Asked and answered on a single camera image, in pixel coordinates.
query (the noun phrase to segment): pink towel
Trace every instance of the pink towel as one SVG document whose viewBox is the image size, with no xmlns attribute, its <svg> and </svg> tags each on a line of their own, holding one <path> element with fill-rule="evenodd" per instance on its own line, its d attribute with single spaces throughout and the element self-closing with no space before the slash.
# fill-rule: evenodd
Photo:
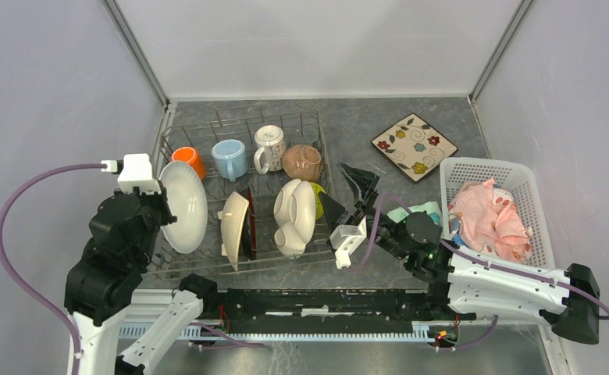
<svg viewBox="0 0 609 375">
<path fill-rule="evenodd" d="M 450 223 L 460 222 L 458 234 L 472 250 L 525 264 L 532 230 L 523 226 L 511 194 L 494 185 L 493 178 L 463 185 L 449 205 Z"/>
</svg>

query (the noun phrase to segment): dish rack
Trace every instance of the dish rack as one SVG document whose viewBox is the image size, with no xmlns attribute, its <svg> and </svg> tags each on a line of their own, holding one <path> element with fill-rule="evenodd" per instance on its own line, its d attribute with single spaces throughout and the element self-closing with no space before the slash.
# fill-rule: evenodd
<svg viewBox="0 0 609 375">
<path fill-rule="evenodd" d="M 325 217 L 316 221 L 314 235 L 307 248 L 297 259 L 290 259 L 277 249 L 272 236 L 278 226 L 272 214 L 281 187 L 290 180 L 281 170 L 259 174 L 254 167 L 254 133 L 265 125 L 282 128 L 287 147 L 296 144 L 311 145 L 321 154 L 321 177 L 317 182 L 328 194 L 332 194 L 332 178 L 322 136 L 316 102 L 297 103 L 290 113 L 270 114 L 260 106 L 220 109 L 216 120 L 174 126 L 173 122 L 158 136 L 157 169 L 162 170 L 171 155 L 180 147 L 196 148 L 205 164 L 207 174 L 203 186 L 208 199 L 208 222 L 203 242 L 190 254 L 175 251 L 160 232 L 157 246 L 148 267 L 148 273 L 160 280 L 176 280 L 190 273 L 214 277 L 233 273 L 250 273 L 277 268 L 332 262 L 334 256 L 326 244 L 329 237 Z M 238 139 L 245 143 L 248 171 L 236 182 L 222 178 L 215 169 L 211 150 L 219 141 Z M 220 221 L 217 212 L 222 211 L 226 199 L 234 191 L 250 188 L 254 204 L 256 227 L 256 259 L 249 260 L 242 250 L 234 270 L 232 263 L 221 253 Z"/>
</svg>

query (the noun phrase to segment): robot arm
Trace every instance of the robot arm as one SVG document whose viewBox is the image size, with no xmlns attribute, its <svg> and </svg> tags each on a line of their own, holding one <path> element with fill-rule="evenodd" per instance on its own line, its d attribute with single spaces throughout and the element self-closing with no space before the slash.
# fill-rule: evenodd
<svg viewBox="0 0 609 375">
<path fill-rule="evenodd" d="M 92 238 L 68 273 L 65 306 L 81 336 L 80 374 L 147 375 L 201 314 L 205 296 L 217 286 L 195 275 L 183 279 L 169 308 L 116 358 L 120 326 L 141 274 L 147 272 L 160 227 L 176 217 L 169 211 L 166 189 L 152 177 L 148 155 L 103 163 L 108 166 L 104 171 L 120 174 L 120 189 L 99 205 L 89 223 Z"/>
<path fill-rule="evenodd" d="M 599 342 L 598 306 L 561 287 L 573 285 L 598 300 L 599 288 L 589 268 L 573 264 L 567 270 L 545 270 L 487 258 L 442 240 L 442 228 L 423 212 L 411 213 L 395 223 L 373 207 L 376 202 L 381 206 L 385 198 L 379 198 L 375 190 L 379 177 L 343 163 L 340 168 L 353 191 L 355 211 L 347 212 L 331 197 L 319 193 L 332 226 L 329 244 L 338 268 L 350 266 L 349 256 L 367 237 L 367 227 L 376 227 L 373 243 L 399 260 L 406 259 L 404 268 L 429 283 L 427 303 L 431 309 L 546 324 L 568 340 Z"/>
</svg>

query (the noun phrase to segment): orange cup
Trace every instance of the orange cup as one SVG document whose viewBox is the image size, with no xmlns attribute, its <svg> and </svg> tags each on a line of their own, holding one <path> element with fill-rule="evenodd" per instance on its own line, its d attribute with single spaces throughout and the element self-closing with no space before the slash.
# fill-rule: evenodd
<svg viewBox="0 0 609 375">
<path fill-rule="evenodd" d="M 178 148 L 173 155 L 171 155 L 171 160 L 176 161 L 179 160 L 181 162 L 186 162 L 189 164 L 199 175 L 199 178 L 203 180 L 205 177 L 205 166 L 203 165 L 203 160 L 201 159 L 201 155 L 199 155 L 199 151 L 193 147 L 181 147 Z"/>
</svg>

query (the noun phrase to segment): cup handle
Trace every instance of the cup handle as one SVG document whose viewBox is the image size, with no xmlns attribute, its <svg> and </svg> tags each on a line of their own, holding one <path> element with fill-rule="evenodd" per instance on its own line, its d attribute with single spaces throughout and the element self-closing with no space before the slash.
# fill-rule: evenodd
<svg viewBox="0 0 609 375">
<path fill-rule="evenodd" d="M 236 176 L 233 174 L 233 163 L 230 160 L 226 164 L 226 172 L 229 174 L 229 180 L 231 182 L 236 182 Z"/>
<path fill-rule="evenodd" d="M 254 166 L 256 167 L 256 171 L 260 174 L 266 174 L 270 169 L 270 165 L 268 163 L 261 165 L 261 155 L 263 155 L 264 153 L 265 147 L 261 147 L 256 150 L 256 153 L 254 154 Z"/>
</svg>

